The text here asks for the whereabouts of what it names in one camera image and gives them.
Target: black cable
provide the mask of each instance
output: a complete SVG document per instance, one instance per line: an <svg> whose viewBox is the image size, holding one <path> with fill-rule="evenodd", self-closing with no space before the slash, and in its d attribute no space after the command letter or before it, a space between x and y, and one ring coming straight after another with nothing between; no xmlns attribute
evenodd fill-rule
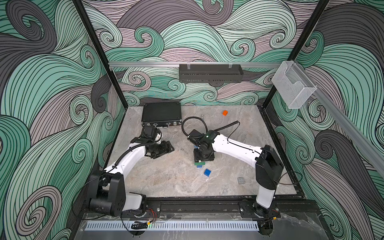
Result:
<svg viewBox="0 0 384 240"><path fill-rule="evenodd" d="M218 129L215 129L214 131L220 131L220 130L223 130L223 129L226 129L226 128L228 128L228 127L230 127L230 126L233 126L233 125L235 125L235 124L240 124L240 122L239 121L234 121L233 123L230 123L230 124L228 124L228 125L225 125L224 127L219 127Z"/></svg>
<svg viewBox="0 0 384 240"><path fill-rule="evenodd" d="M119 158L118 160L115 162L115 164L112 166L112 168L116 168L117 165L120 163L120 161L125 157L125 155L127 155L129 152L131 152L132 150L138 148L138 147L142 147L142 146L149 146L149 145L153 145L155 144L155 142L147 142L147 143L141 143L141 144L138 144L136 146L133 146L133 147L130 147L128 148L127 151L125 151Z"/></svg>
<svg viewBox="0 0 384 240"><path fill-rule="evenodd" d="M121 213L120 213L120 219L121 219L121 223L122 223L122 225L125 227L125 229L126 229L127 231L129 231L128 228L125 226L123 220L122 220L122 211L121 211Z"/></svg>
<svg viewBox="0 0 384 240"><path fill-rule="evenodd" d="M148 223L147 222L139 222L135 221L132 225L131 228L133 230L141 230L141 229L146 229L148 228Z"/></svg>
<svg viewBox="0 0 384 240"><path fill-rule="evenodd" d="M247 147L244 147L244 146L240 146L240 145L237 145L237 144L235 144L235 143L233 143L233 142L230 142L229 141L229 137L240 127L240 122L239 121L235 121L235 122L233 122L233 123L230 123L230 124L228 124L228 125L226 125L226 126L224 126L224 127L221 127L221 128L219 128L219 130L222 130L222 129L224 129L224 128L227 128L227 127L230 127L230 126L233 126L233 125L235 125L235 124L239 124L239 125L237 125L237 127L235 128L235 130L233 130L233 132L227 137L227 142L228 143L231 143L231 144L233 144L233 145L236 145L236 146L238 146L238 147L242 147L242 148L245 148L245 149L248 149L248 150L251 150L251 151L255 151L255 152L257 152L258 154L261 154L261 153L259 153L258 151L256 151L256 150L254 150L254 149L250 149L250 148L247 148Z"/></svg>
<svg viewBox="0 0 384 240"><path fill-rule="evenodd" d="M112 171L112 170L113 170L113 168L112 168L111 170L109 170L108 172L105 172L105 173L101 174L99 177L104 176L105 174L109 173L109 172ZM82 220L94 220L94 219L98 219L98 218L101 218L101 217L104 217L104 216L105 216L105 214L104 214L104 215L102 215L102 216L95 217L95 218L82 218L82 217L80 217L80 216L77 216L76 213L75 213L74 210L73 210L73 204L74 204L74 201L75 201L75 197L81 192L81 190L82 190L85 186L88 185L88 183L92 182L92 181L95 180L95 179L98 179L99 177L95 177L94 179L91 179L91 180L89 180L88 182L86 182L86 183L85 183L85 184L84 184L84 185L77 191L77 193L73 196L72 204L71 204L71 212L72 212L72 214L73 214L76 218L81 218Z"/></svg>
<svg viewBox="0 0 384 240"><path fill-rule="evenodd" d="M160 139L163 137L163 134L162 134L162 132L160 131L160 129L156 129L156 136L155 136L155 139L153 140L154 142L156 142L156 137L157 137L157 133L160 133ZM150 136L148 136L145 132L144 132L144 128L143 129L141 129L141 135L144 135L146 138L148 138L148 139L151 139L151 137Z"/></svg>
<svg viewBox="0 0 384 240"><path fill-rule="evenodd" d="M273 218L270 218L270 219L268 219L267 221L263 221L263 222L259 223L259 225L261 225L261 224L265 224L265 223L270 222L270 221L272 221L272 220L274 220L274 219L273 219Z"/></svg>
<svg viewBox="0 0 384 240"><path fill-rule="evenodd" d="M205 122L204 122L203 119L201 119L201 118L199 118L199 117L187 117L187 118L184 119L184 121L181 123L181 131L183 131L184 135L186 135L187 137L189 136L189 135L185 132L185 130L184 130L184 123L185 123L188 119L192 119L192 118L200 120L200 121L204 124L205 132L206 132L206 133L208 132L207 125L205 124ZM192 137L192 136L189 136L189 137L190 137L190 138L200 138L200 137L203 137L204 135L205 135L205 134L200 135L200 136L193 136L193 137Z"/></svg>
<svg viewBox="0 0 384 240"><path fill-rule="evenodd" d="M301 174L301 172L295 172L295 173L300 174L300 176L301 176L301 178L300 178L299 181L297 181L297 182L295 182L295 183L291 183L291 184L281 183L281 182L280 182L281 178L282 178L285 174L287 174L287 173L289 173L289 172L295 172L295 171L287 171L286 173L284 173L284 174L279 178L278 181L276 181L276 180L274 180L274 181L277 182L278 184L282 184L282 185L296 185L296 184L298 184L299 182L301 182L301 180L303 179L303 175Z"/></svg>

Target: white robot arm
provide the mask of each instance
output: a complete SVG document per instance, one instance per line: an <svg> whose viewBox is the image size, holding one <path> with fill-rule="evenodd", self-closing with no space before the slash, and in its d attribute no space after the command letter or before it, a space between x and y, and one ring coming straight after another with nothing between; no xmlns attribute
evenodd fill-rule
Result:
<svg viewBox="0 0 384 240"><path fill-rule="evenodd" d="M255 147L238 142L220 134L218 131L239 123L233 122L227 126L216 130L209 130L206 134L201 134L193 130L187 134L184 130L184 122L181 125L183 133L188 137L198 149L194 149L195 162L213 161L214 152L222 152L235 157L251 165L256 170L256 181L259 183L259 190L256 198L255 208L259 208L259 215L267 215L270 211L273 196L275 194L278 180L280 179L284 165L275 150L268 145L265 147Z"/></svg>
<svg viewBox="0 0 384 240"><path fill-rule="evenodd" d="M132 139L127 151L103 171L95 171L89 179L86 204L93 212L119 216L125 210L142 208L144 195L126 193L124 180L144 156L156 159L174 151L169 141L161 141L161 132L144 126L139 137Z"/></svg>

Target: black bracket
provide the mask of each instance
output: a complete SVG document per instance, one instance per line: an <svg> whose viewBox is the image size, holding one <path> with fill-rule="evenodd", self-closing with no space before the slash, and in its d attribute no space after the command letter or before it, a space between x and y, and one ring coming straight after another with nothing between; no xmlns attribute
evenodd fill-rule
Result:
<svg viewBox="0 0 384 240"><path fill-rule="evenodd" d="M132 218L135 220L153 218L152 209L155 213L155 217L160 217L161 203L160 202L147 202L145 207L145 213L141 210L127 210L122 212L122 218Z"/></svg>
<svg viewBox="0 0 384 240"><path fill-rule="evenodd" d="M242 218L262 218L262 219L267 219L267 218L280 218L280 211L278 208L276 208L276 204L272 202L271 207L268 209L264 209L264 213L258 215L257 214L257 209L254 207L253 203L254 201L248 201L248 200L243 200L239 202L239 208L240 208L240 214Z"/></svg>
<svg viewBox="0 0 384 240"><path fill-rule="evenodd" d="M259 218L253 208L253 201L243 200L239 202L239 207L242 218Z"/></svg>
<svg viewBox="0 0 384 240"><path fill-rule="evenodd" d="M207 162L215 159L215 154L213 152L208 157L204 157L197 148L193 149L193 156L195 158L195 162Z"/></svg>

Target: wave pattern wallpaper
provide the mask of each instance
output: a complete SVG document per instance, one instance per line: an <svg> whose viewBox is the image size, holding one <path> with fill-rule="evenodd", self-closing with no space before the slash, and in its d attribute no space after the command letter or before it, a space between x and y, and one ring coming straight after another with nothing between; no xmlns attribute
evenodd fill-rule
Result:
<svg viewBox="0 0 384 240"><path fill-rule="evenodd" d="M71 0L0 1L1 239L68 239L124 113L105 74Z"/></svg>
<svg viewBox="0 0 384 240"><path fill-rule="evenodd" d="M336 6L349 0L335 0ZM317 0L83 0L109 61L287 60ZM177 68L115 68L130 106L262 103L274 69L242 83L180 83Z"/></svg>
<svg viewBox="0 0 384 240"><path fill-rule="evenodd" d="M340 110L384 154L384 2L328 8L298 61ZM288 109L279 94L268 115L301 186L316 200L335 239L381 240L384 180L333 120L310 98Z"/></svg>

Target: blue lego brick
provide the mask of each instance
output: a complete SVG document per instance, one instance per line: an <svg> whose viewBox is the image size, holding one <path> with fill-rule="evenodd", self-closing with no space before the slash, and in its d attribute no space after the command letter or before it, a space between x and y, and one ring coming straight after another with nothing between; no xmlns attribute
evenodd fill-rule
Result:
<svg viewBox="0 0 384 240"><path fill-rule="evenodd" d="M211 174L211 170L206 169L205 172L204 172L204 175L209 177L210 174Z"/></svg>

